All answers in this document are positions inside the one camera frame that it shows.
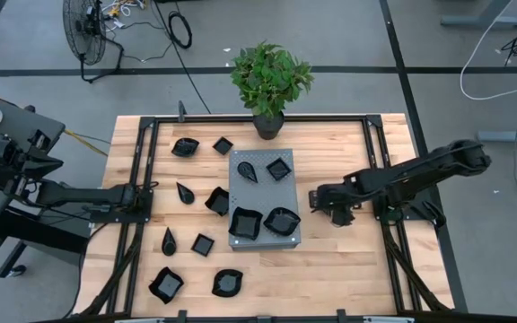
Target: square black bowl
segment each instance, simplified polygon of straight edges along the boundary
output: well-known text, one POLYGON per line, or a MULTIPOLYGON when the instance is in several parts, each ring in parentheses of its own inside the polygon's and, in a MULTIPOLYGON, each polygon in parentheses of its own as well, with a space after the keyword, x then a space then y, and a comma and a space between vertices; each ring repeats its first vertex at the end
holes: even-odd
POLYGON ((284 207, 275 207, 270 211, 264 224, 272 232, 288 237, 293 234, 300 222, 301 218, 295 212, 284 207))
POLYGON ((276 161, 269 163, 267 165, 267 170, 275 180, 281 180, 293 171, 280 157, 276 161))
POLYGON ((173 273, 168 267, 165 267, 149 285, 149 291, 157 296, 163 303, 168 304, 172 301, 183 284, 183 280, 179 275, 173 273))
POLYGON ((198 141, 192 138, 181 138, 177 140, 172 147, 171 153, 177 157, 190 157, 195 154, 198 147, 198 141))
POLYGON ((215 188, 211 196, 206 200, 205 205, 208 209, 223 216, 229 212, 229 192, 221 187, 215 188))
POLYGON ((190 249, 195 251, 199 255, 206 257, 206 255, 208 255, 208 253, 211 252, 211 248, 213 247, 214 243, 214 240, 199 233, 197 235, 197 238, 195 239, 195 243, 193 243, 193 247, 191 247, 190 249))
POLYGON ((260 212, 237 207, 232 213, 229 233, 235 237, 256 240, 260 232, 260 220, 262 220, 260 212))
POLYGON ((231 147, 232 143, 225 137, 221 137, 216 141, 215 145, 213 145, 213 148, 223 155, 226 155, 231 150, 231 147))

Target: black plant pot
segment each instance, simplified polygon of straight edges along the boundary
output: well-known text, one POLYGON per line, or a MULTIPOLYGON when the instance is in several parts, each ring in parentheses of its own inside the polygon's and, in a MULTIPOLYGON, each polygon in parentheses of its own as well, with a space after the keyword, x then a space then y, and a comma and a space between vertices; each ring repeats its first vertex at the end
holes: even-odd
POLYGON ((265 115, 252 116, 252 123, 258 131, 258 135, 265 140, 275 139, 284 122, 285 115, 283 112, 279 112, 273 118, 268 118, 265 115))

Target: green leaves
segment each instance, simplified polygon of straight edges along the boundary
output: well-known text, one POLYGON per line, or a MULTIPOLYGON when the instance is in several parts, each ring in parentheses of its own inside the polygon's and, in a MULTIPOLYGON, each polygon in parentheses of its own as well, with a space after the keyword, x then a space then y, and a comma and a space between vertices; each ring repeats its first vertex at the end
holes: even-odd
POLYGON ((281 47, 263 41, 255 48, 241 49, 234 59, 232 83, 239 87, 244 107, 254 115, 272 118, 285 109, 285 102, 297 100, 302 90, 311 90, 311 66, 277 48, 281 47))

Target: black dish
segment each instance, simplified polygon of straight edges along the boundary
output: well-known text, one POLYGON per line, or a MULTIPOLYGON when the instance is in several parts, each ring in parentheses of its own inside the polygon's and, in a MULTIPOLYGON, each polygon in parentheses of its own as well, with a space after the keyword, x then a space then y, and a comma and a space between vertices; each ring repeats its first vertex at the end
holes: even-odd
POLYGON ((172 236, 169 228, 167 228, 165 236, 162 238, 161 250, 165 256, 172 256, 177 251, 177 242, 175 242, 175 238, 172 236))
POLYGON ((288 237, 293 234, 300 222, 301 218, 295 212, 284 207, 276 207, 270 211, 264 224, 272 232, 288 237))
POLYGON ((269 163, 267 170, 275 180, 281 180, 292 171, 282 158, 278 158, 276 161, 269 163))
POLYGON ((232 214, 229 233, 235 237, 256 240, 260 232, 260 220, 260 212, 237 207, 232 214))
POLYGON ((213 145, 213 148, 219 153, 226 155, 232 147, 232 143, 228 141, 225 137, 221 137, 217 142, 213 145))
POLYGON ((255 183, 259 183, 257 181, 257 173, 255 172, 255 168, 252 167, 252 164, 250 164, 250 162, 243 161, 243 162, 239 163, 239 165, 237 166, 237 171, 245 179, 248 179, 255 183))
POLYGON ((184 204, 189 205, 195 202, 195 193, 192 190, 179 183, 177 183, 177 190, 179 191, 179 198, 184 204))
POLYGON ((172 301, 183 284, 183 280, 179 275, 173 273, 168 267, 165 267, 149 285, 149 291, 157 296, 163 303, 168 304, 172 301))
POLYGON ((195 154, 198 147, 198 141, 191 138, 181 138, 177 140, 171 153, 177 157, 190 157, 195 154))
POLYGON ((206 207, 223 216, 229 212, 229 192, 221 187, 215 188, 205 202, 206 207))
POLYGON ((195 239, 195 243, 193 243, 193 247, 191 247, 191 250, 206 257, 206 255, 211 252, 211 248, 214 243, 214 240, 199 233, 195 239))
POLYGON ((239 293, 241 286, 242 273, 234 269, 224 269, 215 275, 213 295, 219 297, 233 297, 239 293))

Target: black aluminum frame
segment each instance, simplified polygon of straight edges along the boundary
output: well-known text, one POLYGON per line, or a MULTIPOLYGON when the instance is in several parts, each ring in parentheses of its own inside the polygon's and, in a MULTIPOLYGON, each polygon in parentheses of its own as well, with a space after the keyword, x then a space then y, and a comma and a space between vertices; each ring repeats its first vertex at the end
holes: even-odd
MULTIPOLYGON (((228 123, 228 122, 252 122, 252 116, 251 115, 236 115, 236 116, 223 116, 223 115, 209 115, 209 116, 183 116, 184 119, 181 121, 178 117, 141 117, 139 121, 139 132, 137 134, 136 139, 136 148, 135 148, 135 155, 133 158, 133 166, 131 169, 131 177, 129 182, 132 184, 136 184, 137 180, 137 174, 139 170, 139 164, 141 161, 141 153, 143 149, 143 144, 145 141, 145 133, 147 128, 151 128, 151 140, 149 144, 149 152, 147 154, 147 161, 146 161, 146 169, 145 169, 145 178, 144 183, 150 183, 152 181, 152 175, 153 175, 153 161, 155 156, 155 149, 157 144, 157 136, 159 132, 159 126, 162 124, 169 124, 169 123, 228 123)), ((368 160, 370 163, 370 167, 377 168, 377 158, 376 154, 374 152, 373 142, 372 142, 372 133, 371 133, 371 127, 374 127, 376 129, 376 134, 378 136, 379 146, 381 149, 381 158, 384 163, 384 167, 390 167, 390 157, 388 154, 388 148, 386 146, 386 139, 384 134, 384 129, 382 128, 382 122, 381 122, 381 115, 289 115, 285 116, 285 122, 345 122, 345 121, 352 121, 352 122, 360 122, 361 126, 363 128, 364 133, 364 141, 366 143, 366 152, 368 154, 368 160)), ((375 214, 378 218, 383 216, 383 214, 375 214)), ((140 223, 136 226, 136 233, 139 234, 140 239, 142 239, 143 231, 145 226, 140 223)), ((382 230, 389 230, 390 227, 388 225, 384 225, 381 223, 382 230)), ((127 235, 128 235, 129 225, 128 224, 122 224, 121 225, 121 231, 119 234, 118 239, 118 247, 116 251, 116 258, 115 258, 115 264, 114 267, 117 267, 120 265, 121 259, 123 254, 125 253, 126 248, 126 242, 127 242, 127 235)), ((409 254, 409 246, 407 244, 407 236, 406 231, 404 229, 404 223, 403 221, 400 221, 397 225, 397 230, 399 234, 399 244, 401 247, 401 250, 403 252, 403 255, 406 257, 407 261, 412 264, 409 254)), ((390 272, 390 280, 392 284, 392 291, 393 291, 393 298, 396 306, 396 310, 398 313, 401 311, 404 311, 404 300, 401 292, 400 282, 399 282, 399 271, 396 266, 396 261, 394 257, 388 253, 387 251, 387 259, 388 259, 388 268, 390 272)), ((136 277, 137 277, 137 271, 138 271, 138 263, 139 263, 139 257, 140 257, 140 246, 137 254, 135 255, 130 271, 128 276, 128 283, 127 283, 127 290, 125 294, 125 307, 123 309, 123 313, 127 314, 128 316, 131 316, 132 309, 133 309, 133 299, 135 297, 135 286, 136 286, 136 277)), ((408 286, 410 288, 410 296, 411 301, 413 304, 412 310, 414 311, 420 311, 422 310, 421 304, 420 304, 420 298, 418 296, 418 292, 416 291, 416 288, 408 280, 408 286)), ((117 302, 117 294, 118 294, 118 288, 116 287, 110 296, 108 300, 108 305, 106 312, 107 314, 112 314, 115 312, 115 306, 117 302)), ((337 313, 344 312, 342 309, 337 309, 337 313)), ((345 322, 349 321, 362 321, 362 316, 347 316, 346 313, 344 315, 338 315, 337 317, 345 319, 345 322)), ((276 321, 284 321, 284 322, 309 322, 309 321, 316 321, 316 322, 337 322, 337 317, 276 317, 276 321)), ((253 320, 257 319, 256 317, 244 317, 244 318, 189 318, 189 321, 205 321, 205 322, 212 322, 212 321, 221 321, 221 322, 229 322, 229 321, 245 321, 245 320, 253 320)), ((180 316, 177 318, 165 318, 165 321, 177 321, 180 322, 180 316)))

